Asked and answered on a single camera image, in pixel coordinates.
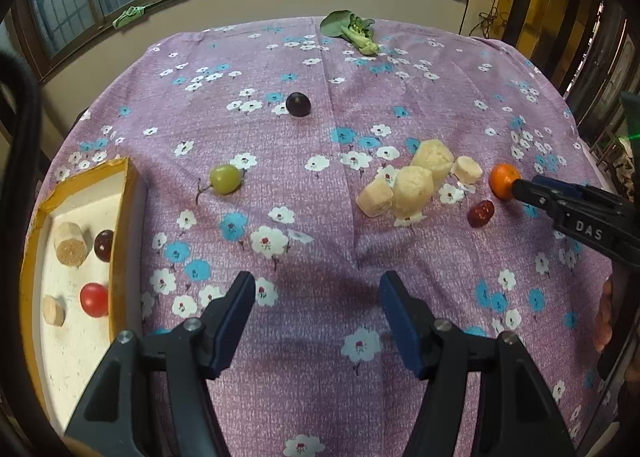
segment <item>cherry tomato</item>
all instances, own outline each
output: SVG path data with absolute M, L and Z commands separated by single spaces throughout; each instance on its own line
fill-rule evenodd
M 80 290 L 80 305 L 89 316 L 99 318 L 109 313 L 109 291 L 99 283 L 85 284 Z

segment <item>blue flower print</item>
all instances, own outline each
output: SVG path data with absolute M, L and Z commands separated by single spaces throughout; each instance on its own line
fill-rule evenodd
M 362 137 L 358 140 L 358 144 L 363 148 L 375 148 L 380 146 L 380 141 L 375 137 Z
M 589 369 L 585 374 L 584 374 L 584 382 L 582 383 L 582 386 L 585 389 L 592 389 L 593 388 L 593 383 L 596 380 L 596 373 L 593 369 Z
M 477 325 L 467 327 L 465 329 L 465 334 L 472 334 L 473 336 L 484 336 L 485 338 L 487 338 L 485 330 L 482 327 L 478 327 Z
M 220 222 L 222 238 L 229 242 L 237 242 L 244 236 L 247 217 L 241 213 L 228 213 Z
M 331 140 L 340 144 L 350 144 L 356 138 L 356 133 L 350 128 L 334 128 L 331 131 Z
M 164 248 L 164 256 L 174 263 L 184 262 L 190 254 L 189 246 L 180 241 L 168 244 Z
M 184 271 L 193 282 L 207 280 L 211 276 L 211 268 L 205 260 L 191 260 L 184 266 Z
M 568 329 L 575 329 L 575 325 L 578 323 L 578 315 L 575 311 L 569 311 L 564 315 L 564 326 Z
M 546 299 L 541 289 L 535 288 L 529 291 L 529 305 L 533 312 L 542 312 L 546 305 Z
M 507 297 L 502 293 L 493 293 L 491 295 L 491 309 L 497 313 L 503 313 L 507 310 L 509 302 Z
M 509 128 L 511 130 L 518 130 L 520 128 L 522 128 L 524 122 L 522 119 L 520 119 L 520 116 L 515 116 L 513 117 L 513 119 L 511 119 L 511 124 L 509 125 Z
M 412 155 L 418 151 L 418 148 L 420 148 L 420 141 L 414 139 L 413 137 L 407 137 L 407 140 L 404 142 L 404 144 L 409 149 L 409 152 L 411 152 Z
M 476 286 L 476 300 L 483 309 L 491 307 L 491 297 L 489 296 L 489 286 L 487 286 L 484 278 L 478 282 Z
M 269 92 L 264 99 L 267 100 L 267 103 L 280 103 L 284 96 L 279 92 Z
M 394 114 L 396 117 L 407 117 L 409 112 L 404 106 L 394 106 Z
M 531 204 L 524 204 L 524 212 L 531 218 L 536 218 L 538 216 L 538 208 Z

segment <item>floral tablecloth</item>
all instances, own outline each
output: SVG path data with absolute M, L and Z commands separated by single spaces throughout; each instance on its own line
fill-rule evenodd
M 153 44 L 70 132 L 41 195 L 106 159 L 133 159 L 149 188 L 147 334 L 201 313 L 240 270 L 254 274 L 236 358 L 210 384 L 235 457 L 401 455 L 426 384 L 402 366 L 378 303 L 388 269 L 468 332 L 517 332 L 577 442 L 598 397 L 591 333 L 610 263 L 535 208 L 497 201 L 487 184 L 500 162 L 526 178 L 597 184 L 564 101 L 501 42 L 379 21 L 381 52 L 362 57 L 321 36 L 320 21 Z M 287 113 L 295 91 L 309 97 L 309 116 Z M 433 137 L 476 159 L 481 182 L 449 177 L 424 215 L 365 217 L 360 190 L 375 177 L 392 185 Z M 246 171 L 242 187 L 225 197 L 200 191 L 228 162 Z M 466 212 L 483 199 L 495 216 L 473 230 Z M 458 455 L 474 432 L 470 383 Z M 158 400 L 168 422 L 162 389 Z

